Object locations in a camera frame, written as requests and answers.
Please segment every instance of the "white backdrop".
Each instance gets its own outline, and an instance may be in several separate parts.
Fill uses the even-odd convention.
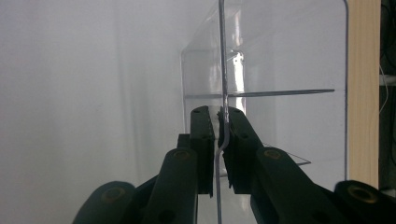
[[[156,175],[183,132],[179,54],[213,1],[0,1],[0,222],[71,223]]]

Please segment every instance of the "glass panel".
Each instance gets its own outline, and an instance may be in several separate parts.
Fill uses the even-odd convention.
[[[182,52],[186,130],[192,109],[222,105],[218,6]],[[347,171],[346,2],[226,0],[224,11],[229,105],[332,189]],[[248,196],[220,181],[224,223],[256,223]],[[213,201],[200,196],[199,223],[216,222]]]

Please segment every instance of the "wooden frame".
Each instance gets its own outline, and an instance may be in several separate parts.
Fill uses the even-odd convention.
[[[377,188],[381,1],[348,8],[348,179]]]

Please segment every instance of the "transparent box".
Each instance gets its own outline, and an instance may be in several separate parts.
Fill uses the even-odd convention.
[[[265,145],[287,151],[315,183],[333,189],[347,178],[347,3],[221,2],[181,53],[186,132],[195,107],[210,105],[214,114],[236,107]],[[224,223],[255,223],[248,196],[227,188],[221,179]]]

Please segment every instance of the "clamp jaw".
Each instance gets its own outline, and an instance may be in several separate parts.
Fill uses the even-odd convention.
[[[340,182],[334,192],[314,184],[286,152],[262,145],[242,111],[230,107],[229,113],[231,138],[223,158],[230,187],[251,195],[257,223],[395,223],[393,199],[358,181]],[[197,195],[213,194],[214,148],[208,107],[198,107],[191,111],[191,133],[178,137],[157,176],[137,188],[104,184],[74,224],[196,223]]]

